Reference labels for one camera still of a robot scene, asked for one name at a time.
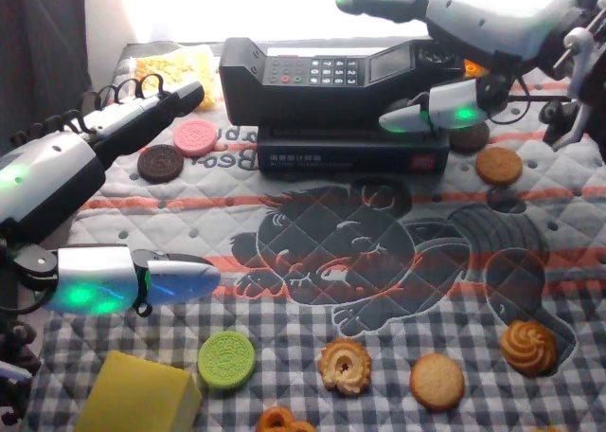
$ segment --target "red logo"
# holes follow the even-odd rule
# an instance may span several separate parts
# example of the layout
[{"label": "red logo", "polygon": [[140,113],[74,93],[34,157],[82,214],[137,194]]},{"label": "red logo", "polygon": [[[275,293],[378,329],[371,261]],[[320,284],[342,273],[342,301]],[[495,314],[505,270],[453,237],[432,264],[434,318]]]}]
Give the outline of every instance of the red logo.
[{"label": "red logo", "polygon": [[431,171],[435,164],[435,154],[415,154],[410,158],[410,170],[412,171]]}]

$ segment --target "white wall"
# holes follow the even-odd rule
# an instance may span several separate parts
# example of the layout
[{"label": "white wall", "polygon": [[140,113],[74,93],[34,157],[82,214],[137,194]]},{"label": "white wall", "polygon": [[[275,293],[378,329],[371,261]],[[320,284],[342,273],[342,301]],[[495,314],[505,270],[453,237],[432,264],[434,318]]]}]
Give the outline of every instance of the white wall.
[{"label": "white wall", "polygon": [[334,0],[86,0],[89,70],[99,89],[127,43],[255,41],[424,35],[406,26],[340,12]]}]

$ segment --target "pink cookie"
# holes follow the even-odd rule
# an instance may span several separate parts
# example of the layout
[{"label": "pink cookie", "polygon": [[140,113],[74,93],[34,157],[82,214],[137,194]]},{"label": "pink cookie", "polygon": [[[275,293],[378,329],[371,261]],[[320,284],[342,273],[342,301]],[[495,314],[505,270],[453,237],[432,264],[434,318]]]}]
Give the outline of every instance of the pink cookie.
[{"label": "pink cookie", "polygon": [[174,131],[174,146],[186,157],[201,157],[212,151],[217,143],[217,130],[213,123],[191,119]]}]

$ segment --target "cartoon bear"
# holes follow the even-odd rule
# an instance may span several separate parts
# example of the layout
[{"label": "cartoon bear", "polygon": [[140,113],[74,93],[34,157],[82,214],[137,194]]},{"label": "cartoon bear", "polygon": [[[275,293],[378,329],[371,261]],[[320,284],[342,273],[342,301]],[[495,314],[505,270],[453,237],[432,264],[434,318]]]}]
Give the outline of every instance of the cartoon bear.
[{"label": "cartoon bear", "polygon": [[330,306],[339,332],[355,336],[429,310],[457,279],[485,281],[488,303],[505,324],[532,317],[563,336],[563,361],[575,337],[542,306],[544,238],[524,202],[495,200],[498,193],[489,195],[490,206],[410,221],[401,220],[412,203],[399,181],[366,179],[348,189],[267,197],[258,232],[232,239],[235,258],[251,268],[237,293],[257,297],[286,287],[296,302]]}]

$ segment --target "gingham fabric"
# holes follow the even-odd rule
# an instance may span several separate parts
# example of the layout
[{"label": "gingham fabric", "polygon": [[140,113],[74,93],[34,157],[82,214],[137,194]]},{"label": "gingham fabric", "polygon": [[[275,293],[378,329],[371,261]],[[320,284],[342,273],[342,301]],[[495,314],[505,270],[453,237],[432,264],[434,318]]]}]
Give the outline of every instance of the gingham fabric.
[{"label": "gingham fabric", "polygon": [[[533,92],[558,88],[537,73],[526,81],[540,85]],[[514,108],[524,109],[500,118]],[[269,179],[253,160],[255,129],[230,126],[222,106],[203,115],[222,130],[217,151],[188,160],[178,179],[151,186],[137,154],[119,158],[68,241],[204,256],[222,285],[148,318],[53,314],[23,430],[72,430],[108,350],[194,374],[204,395],[196,431],[252,432],[273,405],[319,431],[604,430],[606,170],[590,139],[559,153],[544,145],[540,108],[492,129],[490,143],[524,161],[508,191],[455,153],[440,178]],[[153,143],[170,143],[172,129]],[[558,366],[546,376],[525,378],[502,358],[499,337],[514,319],[556,336]],[[257,365],[241,389],[212,392],[196,357],[223,330],[251,339]],[[326,390],[317,371],[339,336],[372,358],[359,397]],[[447,413],[425,410],[409,387],[433,351],[465,376]]]}]

